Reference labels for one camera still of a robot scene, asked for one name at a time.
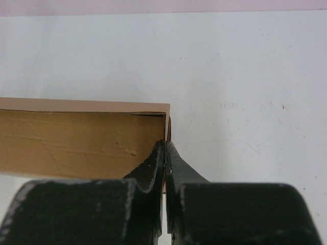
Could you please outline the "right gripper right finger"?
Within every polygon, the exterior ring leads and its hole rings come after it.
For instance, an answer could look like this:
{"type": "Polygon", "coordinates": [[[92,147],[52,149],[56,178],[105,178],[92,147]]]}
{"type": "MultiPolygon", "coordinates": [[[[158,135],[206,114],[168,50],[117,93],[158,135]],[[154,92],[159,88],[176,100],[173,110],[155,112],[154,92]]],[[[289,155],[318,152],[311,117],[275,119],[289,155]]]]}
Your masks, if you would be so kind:
{"type": "Polygon", "coordinates": [[[172,244],[321,244],[300,193],[284,183],[213,183],[165,146],[172,244]]]}

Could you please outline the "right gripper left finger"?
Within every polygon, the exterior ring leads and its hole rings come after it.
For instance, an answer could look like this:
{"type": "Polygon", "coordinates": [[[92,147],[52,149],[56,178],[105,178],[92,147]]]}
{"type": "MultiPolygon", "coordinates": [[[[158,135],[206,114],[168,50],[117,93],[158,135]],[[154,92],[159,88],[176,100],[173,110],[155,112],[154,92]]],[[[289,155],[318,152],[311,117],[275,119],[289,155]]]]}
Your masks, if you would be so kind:
{"type": "Polygon", "coordinates": [[[164,143],[121,179],[24,184],[1,224],[1,244],[157,244],[164,143]]]}

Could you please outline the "cardboard box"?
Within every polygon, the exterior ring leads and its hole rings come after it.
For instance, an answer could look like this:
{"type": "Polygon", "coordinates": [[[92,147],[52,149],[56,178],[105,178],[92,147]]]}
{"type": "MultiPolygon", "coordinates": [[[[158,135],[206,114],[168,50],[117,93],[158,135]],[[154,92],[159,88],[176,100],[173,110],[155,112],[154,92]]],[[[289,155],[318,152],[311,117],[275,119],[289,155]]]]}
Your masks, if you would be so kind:
{"type": "Polygon", "coordinates": [[[170,105],[1,98],[1,173],[120,179],[171,137],[170,105]]]}

